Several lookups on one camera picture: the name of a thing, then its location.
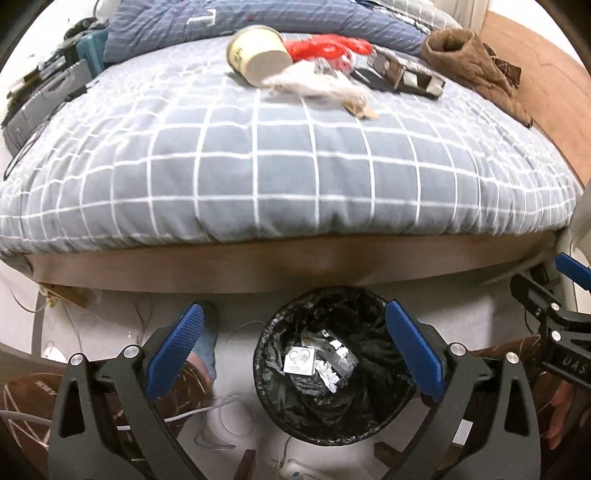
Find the white tissue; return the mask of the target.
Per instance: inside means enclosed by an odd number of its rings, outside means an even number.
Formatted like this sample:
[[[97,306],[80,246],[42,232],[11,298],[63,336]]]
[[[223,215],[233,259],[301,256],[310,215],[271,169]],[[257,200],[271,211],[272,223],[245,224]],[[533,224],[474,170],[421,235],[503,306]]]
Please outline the white tissue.
[[[298,61],[264,79],[263,87],[306,98],[329,99],[341,104],[358,119],[379,119],[370,106],[370,89],[349,80],[324,59]]]

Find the red plastic bag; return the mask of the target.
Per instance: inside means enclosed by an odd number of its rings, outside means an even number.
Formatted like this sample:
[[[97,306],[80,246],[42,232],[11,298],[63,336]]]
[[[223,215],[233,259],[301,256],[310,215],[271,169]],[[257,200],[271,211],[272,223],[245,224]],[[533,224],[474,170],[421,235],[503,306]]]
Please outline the red plastic bag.
[[[352,71],[356,56],[369,56],[373,45],[363,39],[335,34],[315,35],[305,40],[283,42],[294,62],[324,59],[332,68],[342,72]]]

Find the yellow paper cup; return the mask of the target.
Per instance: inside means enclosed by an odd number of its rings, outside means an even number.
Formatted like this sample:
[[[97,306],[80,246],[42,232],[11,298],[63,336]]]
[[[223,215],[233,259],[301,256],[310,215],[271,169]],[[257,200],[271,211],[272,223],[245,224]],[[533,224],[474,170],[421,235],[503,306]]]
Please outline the yellow paper cup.
[[[226,61],[253,87],[262,87],[264,80],[280,74],[293,63],[283,35],[263,25],[236,32],[226,47]]]

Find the clear bubble wrap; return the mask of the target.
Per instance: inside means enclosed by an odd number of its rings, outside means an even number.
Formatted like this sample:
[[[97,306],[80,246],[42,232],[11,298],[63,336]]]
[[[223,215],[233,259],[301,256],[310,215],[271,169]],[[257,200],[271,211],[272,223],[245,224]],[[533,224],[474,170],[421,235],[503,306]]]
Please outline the clear bubble wrap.
[[[348,384],[359,365],[358,357],[330,330],[304,330],[301,345],[315,349],[315,373],[332,394]]]

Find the white cardboard box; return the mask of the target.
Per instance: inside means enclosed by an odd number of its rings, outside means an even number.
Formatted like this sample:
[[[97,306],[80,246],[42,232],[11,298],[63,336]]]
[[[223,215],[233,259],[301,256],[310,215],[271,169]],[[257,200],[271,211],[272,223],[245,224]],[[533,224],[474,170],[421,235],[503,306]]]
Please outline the white cardboard box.
[[[313,376],[315,374],[315,349],[294,346],[283,359],[283,372],[290,375]]]

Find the brown patterned trouser leg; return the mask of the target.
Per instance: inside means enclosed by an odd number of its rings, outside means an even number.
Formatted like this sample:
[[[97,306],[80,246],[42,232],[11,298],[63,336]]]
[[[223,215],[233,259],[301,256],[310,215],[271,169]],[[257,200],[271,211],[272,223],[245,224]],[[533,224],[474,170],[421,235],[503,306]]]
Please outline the brown patterned trouser leg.
[[[64,374],[33,374],[1,393],[4,479],[200,479],[177,441],[184,422],[207,407],[211,381],[187,361],[155,402],[136,361],[83,361]]]

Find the blue slipper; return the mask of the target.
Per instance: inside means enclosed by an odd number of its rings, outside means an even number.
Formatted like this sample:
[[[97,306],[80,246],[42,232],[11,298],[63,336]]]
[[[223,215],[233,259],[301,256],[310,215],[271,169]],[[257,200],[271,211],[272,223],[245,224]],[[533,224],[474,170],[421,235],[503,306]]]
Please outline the blue slipper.
[[[218,314],[214,304],[200,303],[204,311],[204,331],[193,346],[187,361],[197,370],[206,389],[211,389],[215,379],[215,345],[218,335]]]

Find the wooden headboard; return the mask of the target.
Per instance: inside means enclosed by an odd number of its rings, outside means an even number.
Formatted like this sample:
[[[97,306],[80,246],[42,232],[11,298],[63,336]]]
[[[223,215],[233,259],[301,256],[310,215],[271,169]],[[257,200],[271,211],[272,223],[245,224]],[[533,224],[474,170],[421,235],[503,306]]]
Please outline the wooden headboard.
[[[555,143],[582,185],[590,180],[590,76],[559,47],[488,12],[480,38],[522,68],[518,100]]]

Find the white charger on floor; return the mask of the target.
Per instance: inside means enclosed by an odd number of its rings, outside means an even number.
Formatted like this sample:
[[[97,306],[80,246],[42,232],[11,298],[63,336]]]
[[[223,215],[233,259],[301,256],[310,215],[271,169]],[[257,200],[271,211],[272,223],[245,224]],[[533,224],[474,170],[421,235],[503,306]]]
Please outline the white charger on floor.
[[[334,480],[334,477],[294,459],[288,459],[280,467],[279,476],[286,480]]]

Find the brown fleece garment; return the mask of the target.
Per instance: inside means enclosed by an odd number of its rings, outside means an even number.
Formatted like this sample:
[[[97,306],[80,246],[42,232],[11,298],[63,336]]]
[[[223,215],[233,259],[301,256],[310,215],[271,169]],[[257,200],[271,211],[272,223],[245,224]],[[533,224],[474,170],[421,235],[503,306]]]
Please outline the brown fleece garment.
[[[522,69],[502,60],[480,37],[465,29],[442,29],[422,45],[422,58],[444,76],[492,102],[526,128],[531,115],[517,99]]]

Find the grey checked pillow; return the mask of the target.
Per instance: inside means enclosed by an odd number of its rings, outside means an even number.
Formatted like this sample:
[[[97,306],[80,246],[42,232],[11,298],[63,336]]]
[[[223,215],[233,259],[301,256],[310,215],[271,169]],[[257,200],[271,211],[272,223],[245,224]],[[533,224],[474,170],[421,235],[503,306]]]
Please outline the grey checked pillow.
[[[385,0],[377,1],[377,6],[405,19],[412,19],[430,31],[461,28],[450,14],[437,8],[433,1]]]

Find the grey hard suitcase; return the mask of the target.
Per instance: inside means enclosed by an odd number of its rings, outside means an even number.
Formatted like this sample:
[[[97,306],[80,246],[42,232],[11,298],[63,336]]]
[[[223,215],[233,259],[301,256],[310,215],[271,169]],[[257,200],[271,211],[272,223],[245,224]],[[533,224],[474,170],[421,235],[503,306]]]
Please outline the grey hard suitcase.
[[[15,156],[30,139],[35,129],[54,110],[76,92],[81,91],[92,77],[85,59],[54,74],[33,92],[8,119],[2,122],[5,145]]]

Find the teal suitcase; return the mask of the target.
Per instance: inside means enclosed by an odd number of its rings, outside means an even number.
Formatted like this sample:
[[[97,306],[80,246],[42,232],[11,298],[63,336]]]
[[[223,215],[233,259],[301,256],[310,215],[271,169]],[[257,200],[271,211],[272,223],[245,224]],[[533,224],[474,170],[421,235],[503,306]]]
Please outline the teal suitcase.
[[[108,38],[106,29],[82,32],[73,38],[76,54],[85,59],[92,78],[100,75],[104,67],[104,51]]]

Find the blue striped duvet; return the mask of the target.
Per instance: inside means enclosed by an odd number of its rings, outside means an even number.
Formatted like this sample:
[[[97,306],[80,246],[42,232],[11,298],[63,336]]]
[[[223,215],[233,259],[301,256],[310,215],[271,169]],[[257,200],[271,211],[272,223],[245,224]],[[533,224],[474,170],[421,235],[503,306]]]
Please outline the blue striped duvet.
[[[426,39],[416,27],[355,1],[122,1],[107,27],[104,61],[121,63],[252,25],[359,38],[416,57]]]

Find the brown wooden bed frame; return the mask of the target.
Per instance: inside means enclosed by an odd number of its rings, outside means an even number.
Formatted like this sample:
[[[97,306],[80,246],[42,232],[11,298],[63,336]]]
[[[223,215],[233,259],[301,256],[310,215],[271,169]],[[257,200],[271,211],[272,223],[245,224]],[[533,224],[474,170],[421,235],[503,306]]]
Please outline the brown wooden bed frame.
[[[47,285],[151,293],[236,294],[365,286],[535,258],[553,231],[524,235],[332,235],[230,244],[166,245],[30,255]]]

